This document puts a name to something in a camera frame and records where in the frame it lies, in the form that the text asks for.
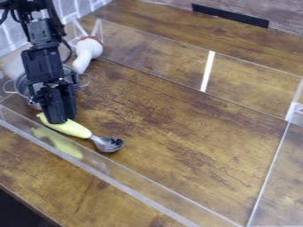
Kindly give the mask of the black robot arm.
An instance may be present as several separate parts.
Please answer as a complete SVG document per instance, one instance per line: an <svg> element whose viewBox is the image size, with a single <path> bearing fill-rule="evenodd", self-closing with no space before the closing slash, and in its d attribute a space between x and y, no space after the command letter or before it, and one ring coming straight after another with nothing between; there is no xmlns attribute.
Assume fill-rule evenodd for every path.
<svg viewBox="0 0 303 227"><path fill-rule="evenodd" d="M65 74L59 45L67 35L52 0L0 0L0 25L7 15L21 25L27 40L32 46L21 51L23 66L27 76L29 102L39 103L51 124L64 123L76 116L75 71Z"/></svg>

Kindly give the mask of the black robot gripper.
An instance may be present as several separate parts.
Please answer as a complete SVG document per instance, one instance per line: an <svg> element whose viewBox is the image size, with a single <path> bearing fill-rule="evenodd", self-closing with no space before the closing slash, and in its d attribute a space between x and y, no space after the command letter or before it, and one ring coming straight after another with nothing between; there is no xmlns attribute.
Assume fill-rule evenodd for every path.
<svg viewBox="0 0 303 227"><path fill-rule="evenodd" d="M65 63L59 47L32 46L21 51L21 61L27 75L28 98L31 103L40 103L47 121L60 124L67 121L67 117L73 119L77 113L76 91L73 84L65 80Z"/></svg>

